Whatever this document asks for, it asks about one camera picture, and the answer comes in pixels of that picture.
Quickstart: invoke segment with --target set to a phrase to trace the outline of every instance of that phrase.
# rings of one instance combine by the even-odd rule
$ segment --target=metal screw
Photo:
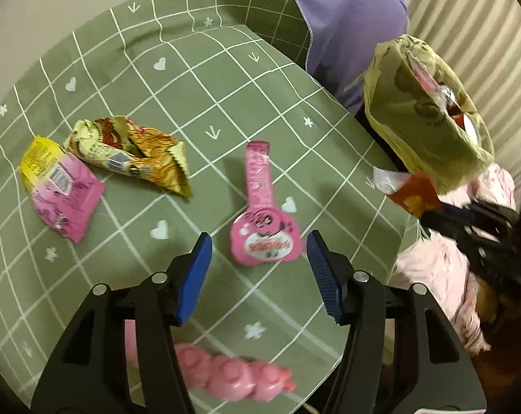
[[[94,286],[92,288],[91,292],[94,294],[94,296],[102,296],[107,292],[107,285],[100,283],[100,284]]]
[[[414,283],[414,292],[420,296],[427,294],[427,287],[423,283]]]
[[[168,276],[164,272],[157,272],[152,276],[151,280],[153,283],[160,285],[161,283],[165,283],[167,278]]]
[[[368,280],[370,280],[370,276],[367,272],[364,271],[356,271],[354,273],[354,280],[360,283],[366,283]]]

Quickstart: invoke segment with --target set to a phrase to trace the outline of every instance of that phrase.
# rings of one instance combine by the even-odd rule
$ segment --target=pink candy package
[[[297,221],[274,203],[269,152],[268,142],[247,144],[249,206],[236,218],[230,231],[232,255],[246,266],[279,260],[290,262],[304,248]]]
[[[138,365],[136,324],[127,320],[124,324],[126,359]],[[211,356],[193,344],[175,346],[178,365],[188,389],[204,388],[214,398],[222,401],[239,401],[250,398],[255,401],[271,401],[283,391],[293,391],[295,383],[291,371],[265,361],[248,363],[229,356]]]
[[[84,163],[49,138],[34,139],[19,171],[42,221],[78,243],[105,185]]]

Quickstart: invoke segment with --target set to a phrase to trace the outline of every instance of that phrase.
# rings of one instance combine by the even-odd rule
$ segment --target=white curtain
[[[517,0],[412,0],[408,32],[452,67],[521,196],[521,6]]]

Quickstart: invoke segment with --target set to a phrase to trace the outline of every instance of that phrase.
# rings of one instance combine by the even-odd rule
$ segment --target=barcode
[[[50,180],[57,186],[61,193],[65,195],[69,194],[73,180],[63,167],[58,165],[51,173]]]
[[[132,160],[126,153],[119,152],[114,156],[111,156],[107,161],[107,168],[116,173],[126,174],[128,171],[126,169],[126,164]]]

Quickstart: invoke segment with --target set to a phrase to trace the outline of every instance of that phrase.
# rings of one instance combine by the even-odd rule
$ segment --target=snack wrapper
[[[409,174],[374,167],[373,185],[416,218],[421,218],[426,211],[442,210],[435,187],[423,171]]]
[[[48,226],[78,243],[105,185],[74,155],[36,137],[19,164],[34,209]]]
[[[78,158],[190,197],[184,142],[123,116],[78,120],[65,140]]]

